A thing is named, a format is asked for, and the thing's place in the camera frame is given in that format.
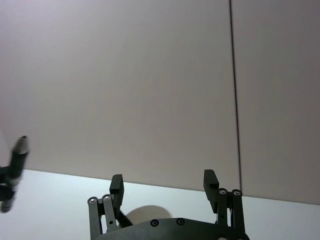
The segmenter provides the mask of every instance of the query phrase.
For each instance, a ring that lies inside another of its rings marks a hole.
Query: black screw
[[[159,225],[159,221],[157,219],[153,219],[153,220],[151,220],[150,224],[152,227],[156,227]]]
[[[183,225],[183,224],[185,224],[185,220],[184,220],[183,218],[178,218],[178,219],[176,220],[176,223],[177,223],[178,225]]]

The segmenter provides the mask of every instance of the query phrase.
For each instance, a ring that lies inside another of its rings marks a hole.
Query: white table
[[[25,170],[12,210],[0,214],[0,239],[90,240],[87,200],[109,193],[110,182]],[[320,239],[319,205],[243,197],[243,208],[251,240]],[[121,210],[135,224],[170,217],[213,223],[216,218],[202,191],[135,183],[124,184]]]

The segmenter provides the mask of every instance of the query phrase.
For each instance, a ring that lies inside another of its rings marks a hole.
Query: white tabletop
[[[0,240],[90,240],[87,200],[109,193],[110,182],[25,170],[12,210],[0,214]],[[251,240],[320,239],[319,205],[242,199]],[[183,217],[211,223],[216,219],[202,191],[135,183],[124,183],[121,210],[135,224],[153,218]]]

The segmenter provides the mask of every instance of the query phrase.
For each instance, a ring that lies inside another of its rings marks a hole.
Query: metal screw
[[[157,219],[153,219],[150,224],[152,227],[156,227],[159,225],[159,221]]]
[[[185,224],[185,220],[184,220],[183,218],[178,218],[178,219],[176,220],[176,223],[177,223],[178,225],[183,225],[183,224]]]

